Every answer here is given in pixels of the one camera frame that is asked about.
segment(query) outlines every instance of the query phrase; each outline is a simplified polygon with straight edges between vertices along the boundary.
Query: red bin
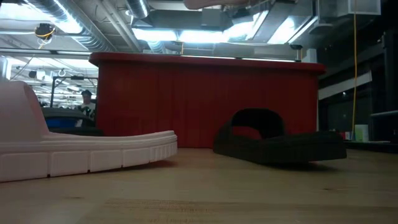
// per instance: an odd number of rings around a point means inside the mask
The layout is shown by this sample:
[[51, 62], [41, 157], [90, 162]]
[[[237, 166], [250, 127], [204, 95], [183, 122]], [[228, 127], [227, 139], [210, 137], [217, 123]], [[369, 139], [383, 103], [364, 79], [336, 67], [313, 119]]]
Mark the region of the red bin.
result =
[[179, 147], [209, 148], [244, 108], [279, 113], [289, 134], [317, 128], [320, 64], [120, 53], [93, 53], [90, 62], [107, 136], [174, 130]]

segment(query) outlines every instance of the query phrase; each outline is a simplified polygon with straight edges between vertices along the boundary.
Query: white sole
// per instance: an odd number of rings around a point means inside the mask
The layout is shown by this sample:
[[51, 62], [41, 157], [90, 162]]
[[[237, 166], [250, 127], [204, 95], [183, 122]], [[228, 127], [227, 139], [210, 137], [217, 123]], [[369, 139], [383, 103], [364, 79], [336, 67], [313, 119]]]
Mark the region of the white sole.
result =
[[177, 153], [176, 135], [167, 135], [131, 141], [126, 138], [1, 143], [0, 182], [84, 174], [160, 161]]

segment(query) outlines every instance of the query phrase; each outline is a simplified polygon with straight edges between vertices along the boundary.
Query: wooden surface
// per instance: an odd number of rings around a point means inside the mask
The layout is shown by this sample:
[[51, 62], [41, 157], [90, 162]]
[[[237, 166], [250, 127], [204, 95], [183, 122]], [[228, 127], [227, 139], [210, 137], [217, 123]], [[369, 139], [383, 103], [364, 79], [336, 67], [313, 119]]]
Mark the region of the wooden surface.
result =
[[2, 183], [0, 223], [398, 223], [398, 156], [267, 167], [181, 149], [130, 169]]

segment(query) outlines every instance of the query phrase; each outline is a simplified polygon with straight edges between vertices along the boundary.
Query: red box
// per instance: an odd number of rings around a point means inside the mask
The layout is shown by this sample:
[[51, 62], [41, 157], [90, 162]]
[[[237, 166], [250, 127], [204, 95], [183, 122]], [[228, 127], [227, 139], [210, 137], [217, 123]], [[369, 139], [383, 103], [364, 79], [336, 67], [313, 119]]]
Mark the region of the red box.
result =
[[97, 125], [107, 136], [174, 130], [179, 147], [212, 147], [243, 108], [269, 108], [290, 134], [317, 128], [320, 64], [93, 53]]

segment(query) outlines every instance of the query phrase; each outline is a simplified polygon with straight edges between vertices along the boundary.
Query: white shoe sole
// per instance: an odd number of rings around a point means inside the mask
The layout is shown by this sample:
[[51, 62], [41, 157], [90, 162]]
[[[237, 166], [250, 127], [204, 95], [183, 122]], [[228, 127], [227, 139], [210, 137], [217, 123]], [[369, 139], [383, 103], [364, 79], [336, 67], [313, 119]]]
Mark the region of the white shoe sole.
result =
[[174, 132], [132, 138], [117, 141], [45, 138], [41, 142], [0, 143], [0, 182], [136, 166], [177, 153]]

